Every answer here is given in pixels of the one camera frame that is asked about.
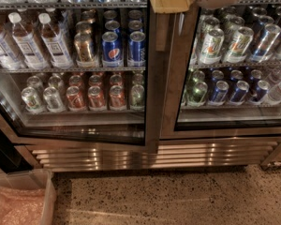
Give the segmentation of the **7up can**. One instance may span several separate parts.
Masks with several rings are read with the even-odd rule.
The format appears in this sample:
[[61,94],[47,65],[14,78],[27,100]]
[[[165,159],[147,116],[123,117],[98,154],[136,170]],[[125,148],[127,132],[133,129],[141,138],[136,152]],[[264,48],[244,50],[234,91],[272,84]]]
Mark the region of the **7up can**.
[[224,38],[224,32],[220,28],[212,29],[206,34],[200,49],[201,64],[211,65],[219,61]]
[[223,55],[223,63],[240,63],[246,58],[246,51],[253,40],[254,31],[246,26],[238,28],[229,42],[226,52]]

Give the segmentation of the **tea bottle white cap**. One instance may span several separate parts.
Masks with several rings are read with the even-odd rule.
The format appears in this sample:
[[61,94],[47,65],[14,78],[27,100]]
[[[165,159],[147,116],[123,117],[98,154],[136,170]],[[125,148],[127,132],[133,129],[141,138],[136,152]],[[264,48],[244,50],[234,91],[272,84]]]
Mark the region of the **tea bottle white cap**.
[[12,23],[12,37],[22,52],[25,64],[33,69],[48,68],[48,55],[35,33],[35,27],[17,12],[10,13],[8,18]]
[[59,24],[52,20],[48,13],[39,14],[38,19],[41,23],[41,38],[52,57],[53,65],[57,68],[72,67],[73,61],[67,45],[67,37]]

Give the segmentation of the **tea bottle white cap middle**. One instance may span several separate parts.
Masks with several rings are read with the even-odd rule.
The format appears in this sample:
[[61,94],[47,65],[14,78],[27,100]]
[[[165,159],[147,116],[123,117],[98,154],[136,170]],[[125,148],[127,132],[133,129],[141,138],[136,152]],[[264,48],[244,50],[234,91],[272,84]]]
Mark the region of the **tea bottle white cap middle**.
[[35,33],[35,27],[17,12],[10,13],[8,18],[12,23],[12,37],[22,52],[25,64],[33,69],[48,68],[48,55]]

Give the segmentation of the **front silver can far left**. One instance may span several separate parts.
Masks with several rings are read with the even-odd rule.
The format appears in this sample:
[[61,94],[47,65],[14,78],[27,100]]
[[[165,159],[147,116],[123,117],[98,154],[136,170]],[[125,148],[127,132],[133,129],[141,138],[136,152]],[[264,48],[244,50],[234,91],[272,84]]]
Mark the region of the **front silver can far left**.
[[30,113],[43,113],[45,111],[45,105],[38,91],[31,86],[22,90],[22,100],[26,105],[26,110]]

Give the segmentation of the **metal stand leg right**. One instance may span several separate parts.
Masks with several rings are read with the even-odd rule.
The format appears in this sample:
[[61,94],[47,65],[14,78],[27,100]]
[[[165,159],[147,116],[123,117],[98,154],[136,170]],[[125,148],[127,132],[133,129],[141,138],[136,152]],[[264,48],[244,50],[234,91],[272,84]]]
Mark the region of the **metal stand leg right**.
[[269,156],[267,156],[261,163],[262,170],[267,170],[269,164],[281,153],[281,142],[275,147]]

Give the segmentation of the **glass fridge door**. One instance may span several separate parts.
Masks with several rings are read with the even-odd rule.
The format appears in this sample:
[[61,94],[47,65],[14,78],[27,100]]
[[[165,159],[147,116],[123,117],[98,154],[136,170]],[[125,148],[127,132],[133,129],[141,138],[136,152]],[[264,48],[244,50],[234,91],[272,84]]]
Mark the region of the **glass fridge door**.
[[[281,134],[281,33],[270,59],[261,63],[249,60],[250,51],[264,26],[281,28],[281,0],[241,0],[218,9],[191,5],[178,14],[170,51],[167,80],[164,138],[209,138]],[[240,63],[223,63],[222,58],[234,32],[241,26],[254,31],[253,40]],[[215,28],[224,32],[220,59],[211,65],[201,64],[200,49],[206,34]],[[208,85],[201,106],[187,105],[187,89],[196,82]],[[218,81],[229,84],[222,105],[211,105],[208,98]],[[241,105],[229,104],[232,86],[238,81],[249,84]]]
[[[154,152],[161,122],[162,64],[158,49],[163,39],[161,19],[154,13],[149,0],[0,0],[0,22],[12,35],[8,15],[17,12],[35,27],[48,55],[49,67],[29,68],[22,55],[25,68],[5,69],[0,64],[0,129],[16,144],[23,145],[93,145],[96,148],[131,149]],[[38,15],[48,13],[67,37],[73,66],[55,67],[52,57],[40,34]],[[145,34],[145,63],[130,67],[128,39],[131,33]],[[104,67],[102,64],[102,35],[115,32],[122,40],[122,67]],[[79,67],[74,37],[89,33],[96,44],[98,67]],[[130,108],[130,91],[133,85],[144,88],[144,108]],[[126,108],[121,111],[110,107],[110,89],[120,85],[125,90]],[[45,111],[31,113],[22,100],[22,90],[35,88]],[[78,86],[86,109],[71,111],[67,102],[69,86]],[[92,111],[89,108],[88,89],[99,86],[104,93],[107,109]],[[50,112],[43,97],[47,87],[59,91],[65,109]]]

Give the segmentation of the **clear plastic storage bin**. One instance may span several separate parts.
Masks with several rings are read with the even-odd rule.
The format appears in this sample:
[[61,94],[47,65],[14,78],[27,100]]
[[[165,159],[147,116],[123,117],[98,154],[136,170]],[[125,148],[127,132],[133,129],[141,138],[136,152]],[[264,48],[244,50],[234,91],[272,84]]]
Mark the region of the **clear plastic storage bin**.
[[45,190],[40,225],[52,225],[56,191],[52,183],[52,173],[46,170],[0,174],[0,187],[21,190]]

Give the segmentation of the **steel fridge bottom grille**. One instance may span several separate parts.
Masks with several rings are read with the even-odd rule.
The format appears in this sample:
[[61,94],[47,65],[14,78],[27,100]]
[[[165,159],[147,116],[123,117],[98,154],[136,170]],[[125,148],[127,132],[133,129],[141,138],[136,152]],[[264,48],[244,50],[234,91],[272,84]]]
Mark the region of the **steel fridge bottom grille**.
[[35,169],[56,173],[245,166],[258,164],[281,143],[281,136],[163,141],[155,152],[103,149],[93,145],[18,145]]

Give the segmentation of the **front 7up can left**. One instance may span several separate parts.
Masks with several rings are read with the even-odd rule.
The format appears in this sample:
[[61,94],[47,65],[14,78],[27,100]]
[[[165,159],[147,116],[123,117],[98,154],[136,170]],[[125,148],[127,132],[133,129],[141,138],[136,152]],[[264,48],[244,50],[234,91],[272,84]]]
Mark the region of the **front 7up can left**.
[[200,49],[201,64],[211,65],[219,61],[224,38],[224,32],[220,28],[212,29],[206,34]]

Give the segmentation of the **front 7up can right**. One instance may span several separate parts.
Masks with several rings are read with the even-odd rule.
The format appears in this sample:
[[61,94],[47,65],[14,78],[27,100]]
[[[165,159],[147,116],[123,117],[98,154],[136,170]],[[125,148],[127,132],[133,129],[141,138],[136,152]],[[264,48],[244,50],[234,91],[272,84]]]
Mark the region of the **front 7up can right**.
[[240,63],[246,58],[246,51],[253,40],[254,31],[246,26],[238,28],[229,42],[226,52],[223,55],[223,63]]

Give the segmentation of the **front right blue pepsi can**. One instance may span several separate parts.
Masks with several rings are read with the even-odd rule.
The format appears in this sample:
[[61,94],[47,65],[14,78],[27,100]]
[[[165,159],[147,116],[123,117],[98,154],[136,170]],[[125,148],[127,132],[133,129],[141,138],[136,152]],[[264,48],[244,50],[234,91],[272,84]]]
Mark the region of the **front right blue pepsi can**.
[[140,31],[131,33],[128,39],[128,65],[142,67],[145,63],[145,54],[145,34]]

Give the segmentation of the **pink bubble wrap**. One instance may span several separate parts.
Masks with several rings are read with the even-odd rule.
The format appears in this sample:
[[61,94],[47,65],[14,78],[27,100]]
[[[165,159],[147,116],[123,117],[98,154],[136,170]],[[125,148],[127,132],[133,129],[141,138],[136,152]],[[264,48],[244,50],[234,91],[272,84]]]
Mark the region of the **pink bubble wrap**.
[[0,225],[40,225],[45,190],[0,187]]

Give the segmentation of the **green can door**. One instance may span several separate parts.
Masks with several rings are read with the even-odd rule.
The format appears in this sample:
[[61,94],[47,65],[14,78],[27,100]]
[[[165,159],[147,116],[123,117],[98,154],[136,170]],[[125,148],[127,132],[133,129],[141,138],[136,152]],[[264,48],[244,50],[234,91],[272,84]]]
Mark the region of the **green can door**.
[[199,81],[193,83],[187,89],[187,105],[188,106],[201,106],[205,102],[207,95],[208,85],[206,82]]
[[133,85],[130,91],[130,108],[142,110],[144,108],[144,88],[142,85]]

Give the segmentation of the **front green can left door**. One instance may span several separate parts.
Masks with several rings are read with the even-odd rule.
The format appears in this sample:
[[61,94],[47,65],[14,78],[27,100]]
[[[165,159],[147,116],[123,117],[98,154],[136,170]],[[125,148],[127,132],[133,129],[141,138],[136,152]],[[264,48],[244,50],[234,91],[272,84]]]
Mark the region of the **front green can left door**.
[[130,108],[142,110],[144,108],[144,88],[142,85],[133,85],[130,91]]

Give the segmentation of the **front gold soda can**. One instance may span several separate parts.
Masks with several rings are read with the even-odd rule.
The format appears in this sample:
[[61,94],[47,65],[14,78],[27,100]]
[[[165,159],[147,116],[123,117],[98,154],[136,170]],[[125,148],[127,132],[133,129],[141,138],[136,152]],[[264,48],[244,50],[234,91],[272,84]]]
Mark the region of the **front gold soda can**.
[[89,33],[78,33],[74,37],[77,64],[82,68],[97,68],[96,44]]

